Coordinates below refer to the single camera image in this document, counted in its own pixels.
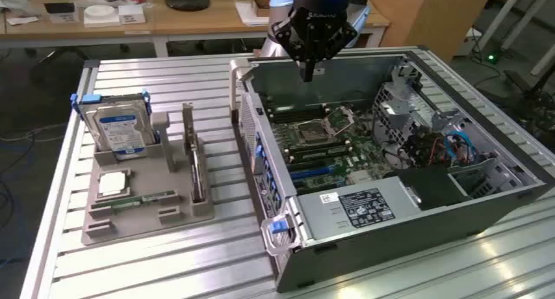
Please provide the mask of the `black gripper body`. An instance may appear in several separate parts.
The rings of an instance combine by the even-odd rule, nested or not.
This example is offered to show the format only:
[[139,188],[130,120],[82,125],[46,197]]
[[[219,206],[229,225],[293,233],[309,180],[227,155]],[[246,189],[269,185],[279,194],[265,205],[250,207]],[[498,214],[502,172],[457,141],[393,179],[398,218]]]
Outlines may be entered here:
[[293,26],[301,41],[302,62],[331,59],[351,38],[350,0],[294,0]]

